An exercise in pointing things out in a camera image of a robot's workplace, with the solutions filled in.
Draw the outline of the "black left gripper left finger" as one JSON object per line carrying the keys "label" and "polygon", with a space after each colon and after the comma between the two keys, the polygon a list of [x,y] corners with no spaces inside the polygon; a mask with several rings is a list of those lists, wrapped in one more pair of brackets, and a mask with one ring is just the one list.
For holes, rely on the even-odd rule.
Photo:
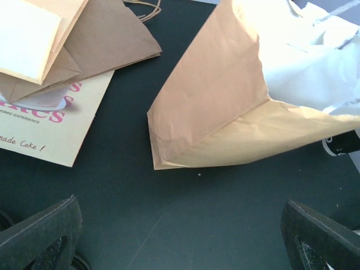
{"label": "black left gripper left finger", "polygon": [[75,196],[1,231],[1,269],[69,269],[82,232]]}

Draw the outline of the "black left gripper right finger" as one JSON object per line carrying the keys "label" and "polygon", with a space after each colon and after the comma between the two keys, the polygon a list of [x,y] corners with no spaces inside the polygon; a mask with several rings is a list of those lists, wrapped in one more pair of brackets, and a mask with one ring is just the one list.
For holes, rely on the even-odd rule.
{"label": "black left gripper right finger", "polygon": [[294,201],[285,203],[280,227],[292,269],[359,269],[359,229]]}

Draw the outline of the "orange kraft paper bag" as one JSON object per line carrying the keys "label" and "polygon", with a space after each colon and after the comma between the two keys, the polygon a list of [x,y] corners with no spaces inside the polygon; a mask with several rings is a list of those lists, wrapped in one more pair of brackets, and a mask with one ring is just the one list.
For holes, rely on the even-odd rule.
{"label": "orange kraft paper bag", "polygon": [[148,113],[154,169],[246,164],[359,127],[359,27],[290,1],[220,1]]}

